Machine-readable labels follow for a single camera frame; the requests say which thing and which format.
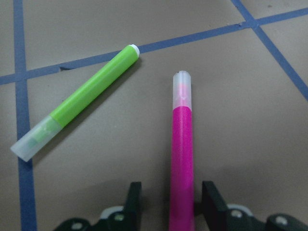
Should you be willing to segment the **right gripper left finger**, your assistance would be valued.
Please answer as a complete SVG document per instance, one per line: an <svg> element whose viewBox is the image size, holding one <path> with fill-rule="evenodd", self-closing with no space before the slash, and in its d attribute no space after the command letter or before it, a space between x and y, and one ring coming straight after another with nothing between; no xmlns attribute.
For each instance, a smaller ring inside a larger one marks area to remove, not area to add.
<svg viewBox="0 0 308 231"><path fill-rule="evenodd" d="M105 209L99 220L91 225L82 218L67 219L58 225L56 231L139 231L141 229L141 182L129 186L123 206Z"/></svg>

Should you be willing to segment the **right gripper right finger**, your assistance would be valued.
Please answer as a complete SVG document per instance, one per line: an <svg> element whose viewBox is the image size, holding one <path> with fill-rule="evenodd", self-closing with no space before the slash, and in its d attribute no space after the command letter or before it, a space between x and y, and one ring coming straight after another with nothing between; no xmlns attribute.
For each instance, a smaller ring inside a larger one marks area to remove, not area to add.
<svg viewBox="0 0 308 231"><path fill-rule="evenodd" d="M306 231L307 224L284 213L270 215L266 222L247 207L227 204L214 182L202 182L202 213L211 231Z"/></svg>

